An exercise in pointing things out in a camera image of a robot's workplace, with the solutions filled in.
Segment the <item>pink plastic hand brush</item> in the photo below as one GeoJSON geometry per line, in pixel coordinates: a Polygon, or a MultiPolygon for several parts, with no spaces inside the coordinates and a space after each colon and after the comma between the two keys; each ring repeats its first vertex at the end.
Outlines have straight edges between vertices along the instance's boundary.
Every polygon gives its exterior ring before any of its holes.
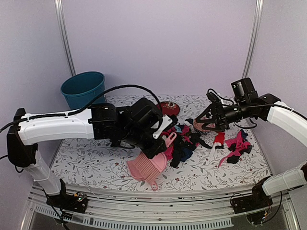
{"type": "Polygon", "coordinates": [[[169,136],[165,139],[165,145],[167,148],[173,143],[176,137],[177,137],[177,134],[175,132],[172,132],[171,134],[169,134],[169,136]]]}

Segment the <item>pink plastic dustpan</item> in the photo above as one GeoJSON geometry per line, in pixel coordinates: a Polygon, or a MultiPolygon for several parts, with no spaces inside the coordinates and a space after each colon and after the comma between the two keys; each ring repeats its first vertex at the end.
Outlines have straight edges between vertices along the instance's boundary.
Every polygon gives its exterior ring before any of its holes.
{"type": "Polygon", "coordinates": [[[149,159],[141,152],[136,159],[127,161],[127,165],[131,176],[135,180],[145,181],[152,190],[156,191],[158,185],[155,180],[165,170],[167,158],[163,153],[159,153],[152,159],[149,159]]]}

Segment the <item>central colourful paper scrap pile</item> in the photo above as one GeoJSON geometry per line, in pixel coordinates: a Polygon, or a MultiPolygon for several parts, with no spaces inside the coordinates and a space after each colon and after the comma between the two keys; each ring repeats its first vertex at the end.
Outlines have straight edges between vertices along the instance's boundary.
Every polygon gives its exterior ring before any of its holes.
{"type": "Polygon", "coordinates": [[[173,168],[177,168],[180,162],[188,160],[199,145],[207,149],[212,148],[201,138],[201,134],[194,130],[192,122],[193,120],[188,118],[184,124],[178,123],[162,133],[162,136],[166,138],[172,133],[176,134],[175,140],[165,151],[166,158],[170,161],[170,166],[173,168]]]}

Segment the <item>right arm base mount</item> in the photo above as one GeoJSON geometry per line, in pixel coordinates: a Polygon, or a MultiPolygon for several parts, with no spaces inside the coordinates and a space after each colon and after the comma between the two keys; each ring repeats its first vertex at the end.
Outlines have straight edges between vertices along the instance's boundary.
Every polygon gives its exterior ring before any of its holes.
{"type": "Polygon", "coordinates": [[[271,197],[264,193],[261,185],[255,185],[252,188],[251,195],[235,193],[230,198],[230,205],[234,209],[235,214],[249,212],[260,208],[268,209],[267,211],[262,211],[260,214],[248,214],[247,220],[252,225],[260,225],[265,222],[272,204],[273,201],[271,197]]]}

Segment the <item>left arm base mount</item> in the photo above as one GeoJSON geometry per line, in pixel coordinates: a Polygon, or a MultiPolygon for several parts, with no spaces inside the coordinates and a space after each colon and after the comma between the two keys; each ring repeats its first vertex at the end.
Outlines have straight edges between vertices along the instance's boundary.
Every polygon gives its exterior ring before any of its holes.
{"type": "Polygon", "coordinates": [[[62,179],[59,181],[61,185],[59,194],[47,195],[46,204],[52,207],[57,207],[61,210],[64,209],[84,214],[88,205],[87,194],[77,192],[73,195],[69,195],[66,192],[66,184],[64,181],[62,179]]]}

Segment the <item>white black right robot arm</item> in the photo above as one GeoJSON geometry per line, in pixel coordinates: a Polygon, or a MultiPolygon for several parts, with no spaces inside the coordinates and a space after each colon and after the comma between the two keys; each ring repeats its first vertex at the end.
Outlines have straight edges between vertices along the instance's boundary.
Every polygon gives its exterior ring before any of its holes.
{"type": "MultiPolygon", "coordinates": [[[[303,145],[307,144],[307,119],[297,111],[289,108],[278,97],[268,93],[258,96],[257,93],[244,93],[235,96],[235,104],[223,104],[214,93],[207,94],[211,104],[198,116],[196,121],[202,124],[202,129],[210,130],[209,124],[214,124],[213,130],[224,132],[230,123],[245,118],[260,118],[286,131],[303,145]]],[[[267,196],[295,189],[307,184],[307,164],[304,162],[278,175],[268,177],[260,183],[260,190],[248,199],[252,209],[263,205],[267,196]]]]}

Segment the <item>pink black scrap pile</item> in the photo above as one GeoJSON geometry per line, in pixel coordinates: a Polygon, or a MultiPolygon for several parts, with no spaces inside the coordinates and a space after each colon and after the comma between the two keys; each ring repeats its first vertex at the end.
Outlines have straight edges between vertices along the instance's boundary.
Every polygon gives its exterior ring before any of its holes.
{"type": "Polygon", "coordinates": [[[236,164],[239,162],[241,156],[244,153],[250,154],[252,150],[251,143],[247,140],[248,133],[246,133],[244,130],[240,130],[237,133],[237,136],[232,139],[228,139],[225,141],[228,150],[230,153],[220,159],[218,168],[224,163],[227,162],[229,164],[236,164]]]}

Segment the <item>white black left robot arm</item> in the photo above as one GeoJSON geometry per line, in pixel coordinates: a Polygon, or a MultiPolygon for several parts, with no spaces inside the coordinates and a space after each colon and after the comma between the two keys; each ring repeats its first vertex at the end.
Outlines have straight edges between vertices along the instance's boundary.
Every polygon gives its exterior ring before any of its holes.
{"type": "Polygon", "coordinates": [[[28,114],[21,108],[16,111],[14,121],[8,124],[7,154],[10,163],[29,172],[55,203],[67,208],[71,197],[66,194],[64,183],[43,160],[39,142],[69,138],[108,139],[112,146],[124,142],[140,148],[152,159],[165,151],[166,144],[160,135],[174,124],[172,118],[150,101],[124,107],[100,103],[84,110],[44,115],[28,114]]]}

